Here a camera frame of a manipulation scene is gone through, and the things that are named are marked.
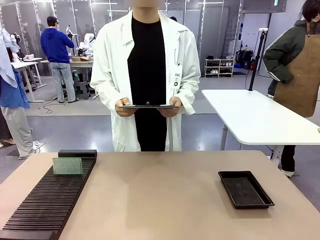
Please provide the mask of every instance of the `name badge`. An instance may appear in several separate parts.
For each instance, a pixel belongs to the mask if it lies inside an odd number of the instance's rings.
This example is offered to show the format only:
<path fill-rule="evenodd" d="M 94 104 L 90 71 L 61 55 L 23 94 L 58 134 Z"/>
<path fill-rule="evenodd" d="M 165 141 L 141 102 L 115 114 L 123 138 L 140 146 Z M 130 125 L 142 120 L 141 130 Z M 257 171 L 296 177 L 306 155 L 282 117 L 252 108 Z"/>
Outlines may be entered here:
<path fill-rule="evenodd" d="M 182 66 L 178 65 L 175 67 L 174 76 L 173 76 L 173 89 L 180 89 L 182 79 Z"/>

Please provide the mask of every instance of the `cardboard box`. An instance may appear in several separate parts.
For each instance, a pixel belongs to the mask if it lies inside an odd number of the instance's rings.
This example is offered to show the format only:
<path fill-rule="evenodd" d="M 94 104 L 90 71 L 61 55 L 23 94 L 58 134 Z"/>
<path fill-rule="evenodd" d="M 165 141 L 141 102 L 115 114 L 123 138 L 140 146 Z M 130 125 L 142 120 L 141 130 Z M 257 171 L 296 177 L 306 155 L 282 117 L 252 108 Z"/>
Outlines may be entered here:
<path fill-rule="evenodd" d="M 89 57 L 87 57 L 87 56 L 73 56 L 72 62 L 89 62 Z"/>

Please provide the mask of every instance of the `person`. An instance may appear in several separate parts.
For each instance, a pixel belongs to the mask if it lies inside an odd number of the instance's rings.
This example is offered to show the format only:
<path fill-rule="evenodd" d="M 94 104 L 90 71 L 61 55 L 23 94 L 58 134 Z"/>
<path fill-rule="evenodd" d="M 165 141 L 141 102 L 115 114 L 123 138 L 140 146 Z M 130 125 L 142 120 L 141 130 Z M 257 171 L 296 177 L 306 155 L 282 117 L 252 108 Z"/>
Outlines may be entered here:
<path fill-rule="evenodd" d="M 178 22 L 177 18 L 175 16 L 171 16 L 170 19 L 172 19 L 173 21 Z"/>
<path fill-rule="evenodd" d="M 263 61 L 273 77 L 268 96 L 308 118 L 316 108 L 320 85 L 320 0 L 307 0 L 304 20 L 281 34 L 264 52 Z M 286 145 L 281 156 L 282 172 L 295 173 L 295 145 Z"/>
<path fill-rule="evenodd" d="M 19 151 L 19 159 L 33 152 L 33 139 L 25 109 L 29 102 L 19 72 L 10 63 L 7 50 L 12 47 L 9 33 L 0 27 L 0 107 L 8 129 Z"/>
<path fill-rule="evenodd" d="M 6 119 L 4 118 L 4 115 L 2 114 L 2 111 L 0 111 L 0 141 L 3 141 L 7 144 L 14 145 L 15 141 L 12 139 L 10 130 L 8 128 L 8 124 L 6 122 Z"/>
<path fill-rule="evenodd" d="M 52 76 L 55 81 L 56 96 L 59 103 L 65 101 L 61 76 L 65 82 L 68 103 L 77 102 L 74 89 L 74 80 L 70 69 L 69 55 L 67 47 L 74 48 L 74 43 L 63 32 L 58 31 L 58 20 L 54 16 L 48 16 L 48 28 L 41 35 L 41 48 L 50 62 Z"/>
<path fill-rule="evenodd" d="M 99 31 L 93 46 L 90 85 L 111 111 L 116 152 L 181 151 L 181 114 L 195 113 L 201 76 L 196 40 L 158 11 L 158 2 L 135 1 L 128 15 Z M 177 108 L 122 108 L 132 104 Z"/>

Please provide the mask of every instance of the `brown apron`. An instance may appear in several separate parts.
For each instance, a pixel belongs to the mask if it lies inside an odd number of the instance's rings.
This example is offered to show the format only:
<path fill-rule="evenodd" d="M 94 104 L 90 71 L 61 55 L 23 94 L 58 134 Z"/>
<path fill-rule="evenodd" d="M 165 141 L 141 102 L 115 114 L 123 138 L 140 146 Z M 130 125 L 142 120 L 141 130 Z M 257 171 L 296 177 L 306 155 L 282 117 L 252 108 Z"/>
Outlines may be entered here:
<path fill-rule="evenodd" d="M 287 65 L 293 80 L 278 83 L 274 94 L 277 103 L 305 118 L 314 115 L 320 85 L 320 35 L 309 35 L 309 23 L 307 32 L 303 50 Z"/>

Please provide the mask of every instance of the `gray floor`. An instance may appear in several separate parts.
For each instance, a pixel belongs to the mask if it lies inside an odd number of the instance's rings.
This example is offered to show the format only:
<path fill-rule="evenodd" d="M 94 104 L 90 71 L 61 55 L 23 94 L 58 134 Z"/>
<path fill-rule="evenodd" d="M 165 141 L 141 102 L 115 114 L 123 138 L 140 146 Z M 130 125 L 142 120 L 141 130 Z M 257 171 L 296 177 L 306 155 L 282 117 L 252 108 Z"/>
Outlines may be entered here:
<path fill-rule="evenodd" d="M 202 77 L 200 79 L 199 91 L 195 94 L 195 101 L 193 103 L 194 110 L 196 114 L 215 114 L 216 112 L 210 106 L 208 101 L 202 95 L 201 90 L 204 89 L 246 89 L 249 87 L 251 79 L 251 73 L 247 78 L 246 85 L 246 75 L 235 75 L 233 77 Z M 52 100 L 56 96 L 56 90 L 54 85 L 54 80 L 52 77 L 46 77 L 42 79 L 44 86 L 33 92 L 34 98 L 36 100 Z M 271 78 L 256 76 L 254 89 L 266 94 L 268 86 L 271 82 Z M 72 104 L 58 104 L 54 101 L 53 104 L 48 106 L 52 113 L 46 113 L 46 109 L 43 108 L 45 103 L 32 103 L 30 109 L 26 111 L 28 116 L 105 116 L 110 115 L 110 111 L 101 103 L 99 98 L 88 99 L 72 103 Z"/>
<path fill-rule="evenodd" d="M 60 149 L 113 151 L 109 116 L 29 116 L 28 121 L 33 128 L 34 139 L 46 142 L 40 148 L 41 152 L 57 152 Z M 222 127 L 223 122 L 217 114 L 182 116 L 183 150 L 219 150 Z M 228 134 L 226 150 L 238 149 L 240 144 L 232 134 Z M 265 146 L 242 145 L 241 149 L 260 150 L 270 155 L 269 149 Z M 0 149 L 0 183 L 22 163 L 18 161 L 18 157 L 8 156 L 15 150 L 15 146 Z M 300 176 L 292 178 L 292 182 L 320 211 L 320 148 L 297 146 L 295 158 Z"/>

